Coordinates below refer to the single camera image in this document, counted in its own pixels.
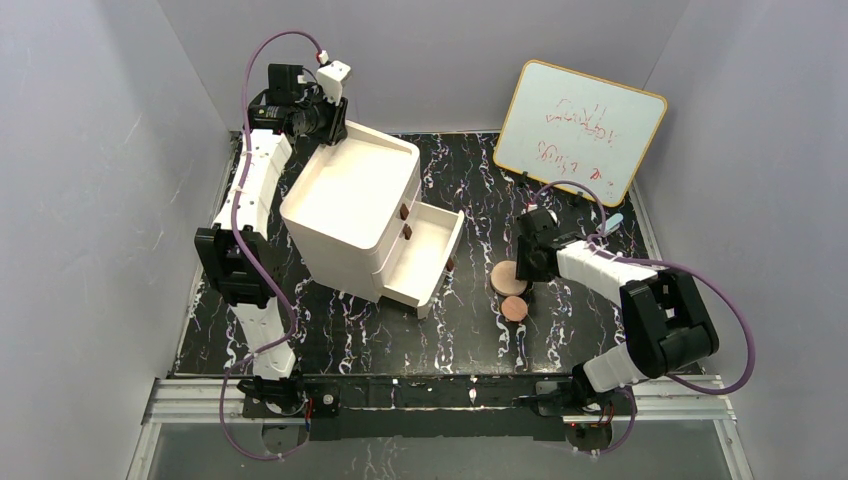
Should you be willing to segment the large round pink compact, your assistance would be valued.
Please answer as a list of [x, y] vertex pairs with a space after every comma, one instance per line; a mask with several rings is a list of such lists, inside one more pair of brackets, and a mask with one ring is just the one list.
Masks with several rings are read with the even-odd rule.
[[520, 296], [528, 288], [526, 280], [517, 278], [517, 262], [503, 260], [498, 262], [489, 275], [493, 290], [503, 297]]

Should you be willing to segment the small round pink compact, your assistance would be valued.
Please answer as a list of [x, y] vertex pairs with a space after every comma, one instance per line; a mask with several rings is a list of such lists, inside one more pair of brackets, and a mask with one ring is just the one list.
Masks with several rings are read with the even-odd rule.
[[513, 323], [523, 322], [529, 313], [527, 302], [519, 296], [504, 298], [500, 310], [504, 318]]

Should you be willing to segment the white three-drawer organizer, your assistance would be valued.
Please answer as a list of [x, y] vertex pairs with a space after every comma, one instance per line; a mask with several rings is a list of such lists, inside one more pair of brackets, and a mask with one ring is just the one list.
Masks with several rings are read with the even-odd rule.
[[387, 262], [420, 188], [420, 150], [354, 121], [347, 136], [311, 155], [280, 206], [312, 279], [376, 302]]

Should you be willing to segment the white bottom drawer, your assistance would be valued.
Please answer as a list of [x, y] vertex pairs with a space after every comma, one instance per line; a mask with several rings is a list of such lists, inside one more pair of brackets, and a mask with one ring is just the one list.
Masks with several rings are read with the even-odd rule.
[[420, 320], [427, 318], [461, 237], [465, 214], [424, 202], [414, 204], [408, 224], [409, 240], [399, 234], [383, 268], [373, 275], [383, 297], [412, 307]]

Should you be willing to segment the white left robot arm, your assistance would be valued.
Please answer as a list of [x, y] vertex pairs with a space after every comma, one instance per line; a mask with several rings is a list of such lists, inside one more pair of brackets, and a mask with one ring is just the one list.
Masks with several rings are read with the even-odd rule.
[[282, 271], [267, 239], [270, 210], [297, 139], [334, 146], [346, 138], [343, 91], [351, 68], [322, 60], [314, 73], [302, 65], [271, 64], [267, 74], [260, 93], [241, 93], [236, 177], [211, 226], [197, 229], [194, 245], [209, 285], [228, 304], [246, 338], [245, 365], [261, 380], [275, 382], [295, 368], [289, 341], [298, 320], [282, 293]]

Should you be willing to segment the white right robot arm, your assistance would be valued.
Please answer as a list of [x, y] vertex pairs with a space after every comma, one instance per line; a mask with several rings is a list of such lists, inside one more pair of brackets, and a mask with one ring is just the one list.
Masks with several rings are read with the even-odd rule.
[[572, 368], [570, 399], [587, 404], [718, 351], [717, 332], [692, 275], [604, 257], [579, 235], [563, 232], [545, 209], [523, 213], [516, 223], [517, 279], [577, 282], [620, 310], [624, 342]]

